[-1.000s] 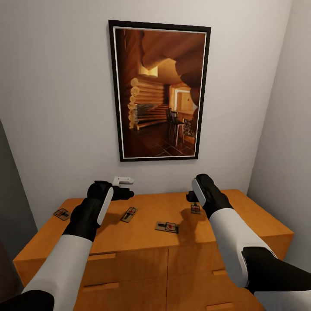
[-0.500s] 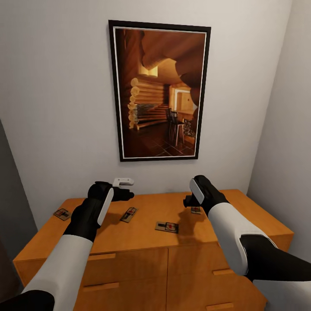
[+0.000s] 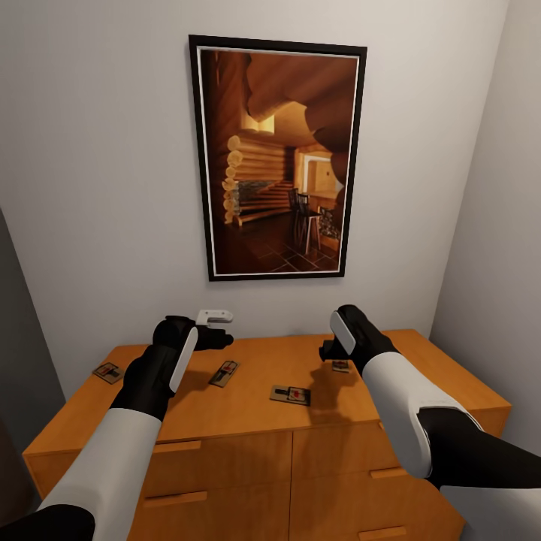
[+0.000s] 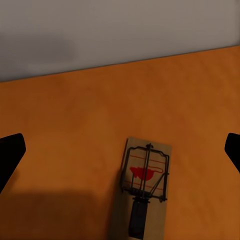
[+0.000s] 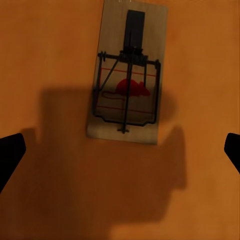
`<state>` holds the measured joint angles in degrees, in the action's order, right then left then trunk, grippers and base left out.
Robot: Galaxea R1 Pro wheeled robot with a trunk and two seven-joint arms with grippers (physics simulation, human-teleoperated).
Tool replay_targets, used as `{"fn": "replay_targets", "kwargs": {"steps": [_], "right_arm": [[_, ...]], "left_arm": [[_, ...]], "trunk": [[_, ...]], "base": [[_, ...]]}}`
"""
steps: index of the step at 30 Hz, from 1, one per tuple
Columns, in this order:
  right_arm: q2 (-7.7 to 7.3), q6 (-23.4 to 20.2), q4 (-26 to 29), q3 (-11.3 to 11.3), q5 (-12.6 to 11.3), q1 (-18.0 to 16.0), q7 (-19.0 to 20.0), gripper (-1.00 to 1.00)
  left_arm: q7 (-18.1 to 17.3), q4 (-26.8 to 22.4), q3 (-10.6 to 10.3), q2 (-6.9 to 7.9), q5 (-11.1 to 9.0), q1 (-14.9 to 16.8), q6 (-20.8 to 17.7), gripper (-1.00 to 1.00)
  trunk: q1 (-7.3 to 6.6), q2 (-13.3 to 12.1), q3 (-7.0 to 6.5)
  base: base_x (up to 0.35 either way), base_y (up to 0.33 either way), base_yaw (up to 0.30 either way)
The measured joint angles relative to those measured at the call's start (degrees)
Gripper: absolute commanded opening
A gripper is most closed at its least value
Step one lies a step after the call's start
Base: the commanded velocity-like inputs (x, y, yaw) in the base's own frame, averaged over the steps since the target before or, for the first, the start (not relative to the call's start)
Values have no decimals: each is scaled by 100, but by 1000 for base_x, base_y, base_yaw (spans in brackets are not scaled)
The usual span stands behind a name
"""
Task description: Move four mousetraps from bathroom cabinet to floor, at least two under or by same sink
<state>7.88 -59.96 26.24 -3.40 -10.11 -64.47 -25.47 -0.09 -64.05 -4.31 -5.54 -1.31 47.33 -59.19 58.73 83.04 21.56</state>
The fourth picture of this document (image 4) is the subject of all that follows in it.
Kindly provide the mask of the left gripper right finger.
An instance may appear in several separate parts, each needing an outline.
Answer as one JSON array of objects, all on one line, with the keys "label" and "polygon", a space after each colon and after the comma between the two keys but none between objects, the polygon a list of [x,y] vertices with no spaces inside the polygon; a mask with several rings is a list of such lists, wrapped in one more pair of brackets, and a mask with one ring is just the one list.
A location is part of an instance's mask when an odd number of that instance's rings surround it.
[{"label": "left gripper right finger", "polygon": [[235,167],[240,172],[240,135],[229,133],[224,148]]}]

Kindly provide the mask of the mousetrap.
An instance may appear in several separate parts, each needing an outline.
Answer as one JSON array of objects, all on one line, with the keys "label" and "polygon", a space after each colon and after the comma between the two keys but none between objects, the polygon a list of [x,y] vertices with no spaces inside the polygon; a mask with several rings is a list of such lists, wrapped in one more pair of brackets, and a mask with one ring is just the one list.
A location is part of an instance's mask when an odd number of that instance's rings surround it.
[{"label": "mousetrap", "polygon": [[164,240],[172,145],[128,138],[107,240]]}]

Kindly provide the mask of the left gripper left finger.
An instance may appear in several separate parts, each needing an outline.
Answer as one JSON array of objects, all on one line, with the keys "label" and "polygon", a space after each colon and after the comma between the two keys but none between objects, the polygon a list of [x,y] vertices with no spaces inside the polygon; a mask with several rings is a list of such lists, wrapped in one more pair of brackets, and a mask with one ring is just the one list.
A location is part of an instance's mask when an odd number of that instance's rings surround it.
[{"label": "left gripper left finger", "polygon": [[0,193],[26,153],[22,133],[0,138]]}]

